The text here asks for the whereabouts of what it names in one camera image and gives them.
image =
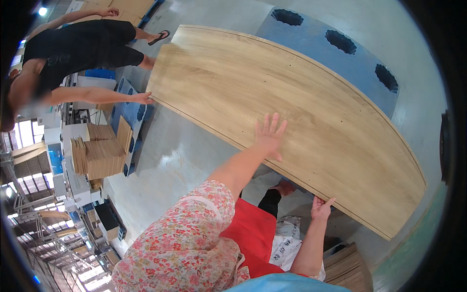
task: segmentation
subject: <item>human hand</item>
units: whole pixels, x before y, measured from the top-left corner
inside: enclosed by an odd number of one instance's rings
[[[106,16],[118,16],[120,14],[120,10],[118,10],[115,7],[109,7],[106,9],[98,10],[97,15],[100,15],[102,17]]]
[[[323,199],[318,198],[318,196],[315,195],[313,199],[313,207],[311,207],[311,217],[313,219],[323,218],[327,220],[329,214],[331,214],[331,205],[335,200],[336,198],[332,198],[325,202]]]
[[[255,144],[267,152],[269,157],[277,161],[282,161],[282,156],[277,152],[277,148],[281,142],[282,134],[287,127],[287,120],[284,120],[276,131],[277,122],[279,121],[279,114],[275,113],[272,116],[271,125],[269,125],[269,114],[264,116],[263,128],[260,128],[258,121],[255,123],[256,142]]]
[[[154,100],[152,100],[149,97],[151,94],[152,94],[152,91],[150,91],[148,93],[138,93],[138,94],[131,95],[131,101],[132,102],[139,102],[139,103],[142,103],[144,105],[151,104],[151,103],[154,102]]]

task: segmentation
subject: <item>pink floral blouse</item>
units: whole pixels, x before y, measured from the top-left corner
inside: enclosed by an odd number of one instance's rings
[[[223,291],[250,278],[239,246],[219,234],[235,202],[225,185],[206,181],[152,223],[117,263],[117,291]]]

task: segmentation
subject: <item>ceiling light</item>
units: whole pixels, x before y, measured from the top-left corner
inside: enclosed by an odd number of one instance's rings
[[[40,15],[40,16],[44,16],[46,13],[47,13],[47,8],[41,7],[41,8],[39,9],[39,15]]]

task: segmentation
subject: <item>flip-flop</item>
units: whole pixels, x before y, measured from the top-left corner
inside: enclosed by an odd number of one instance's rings
[[[168,30],[163,30],[159,33],[159,37],[155,40],[153,40],[152,42],[149,43],[150,46],[152,46],[153,44],[155,44],[156,42],[160,41],[160,40],[163,40],[164,38],[167,38],[168,36],[170,36],[170,32]]]

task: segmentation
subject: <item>pallet hole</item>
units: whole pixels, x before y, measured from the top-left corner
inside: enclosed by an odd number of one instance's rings
[[[302,25],[303,22],[303,17],[285,9],[276,9],[271,15],[275,20],[287,23],[288,25],[298,26]]]
[[[130,141],[130,149],[128,149],[130,151],[130,153],[133,152],[133,147],[134,147],[134,139],[133,137],[131,137],[131,141]]]
[[[328,30],[325,33],[326,40],[339,50],[349,55],[355,55],[357,47],[351,39],[335,30]]]
[[[391,72],[389,72],[388,69],[386,69],[385,66],[377,64],[375,73],[381,83],[383,83],[384,86],[389,89],[389,91],[392,93],[397,93],[399,84],[397,84],[396,78],[391,74]]]
[[[123,87],[123,78],[120,80],[120,84],[118,85],[118,92],[121,91],[122,87]]]
[[[145,111],[146,111],[146,105],[140,105],[140,108],[138,109],[138,114],[136,116],[138,121],[141,121],[143,119]]]

